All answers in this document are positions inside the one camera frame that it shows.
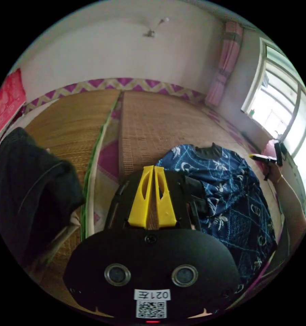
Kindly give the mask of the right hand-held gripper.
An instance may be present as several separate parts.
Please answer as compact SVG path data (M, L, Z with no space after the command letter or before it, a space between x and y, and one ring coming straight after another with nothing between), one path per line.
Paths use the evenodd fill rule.
M277 159L270 156L260 155L260 154L250 154L249 158L255 161L260 161L262 164L269 165L269 164L276 164Z

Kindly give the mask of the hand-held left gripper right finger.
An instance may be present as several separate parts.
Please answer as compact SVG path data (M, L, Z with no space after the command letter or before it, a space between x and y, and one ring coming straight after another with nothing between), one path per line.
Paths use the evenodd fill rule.
M163 167L154 167L156 214L159 227L175 227L174 213L166 174Z

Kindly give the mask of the person's right hand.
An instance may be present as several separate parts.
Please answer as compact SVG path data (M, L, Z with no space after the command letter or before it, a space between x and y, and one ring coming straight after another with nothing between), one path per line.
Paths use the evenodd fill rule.
M283 179L280 168L274 163L263 164L263 174L264 180L271 181L273 185L279 183Z

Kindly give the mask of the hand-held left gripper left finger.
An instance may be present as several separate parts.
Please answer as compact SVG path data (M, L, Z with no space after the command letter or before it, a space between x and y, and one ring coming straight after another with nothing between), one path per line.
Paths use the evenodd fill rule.
M140 175L128 223L131 227L147 227L153 192L154 166L145 166Z

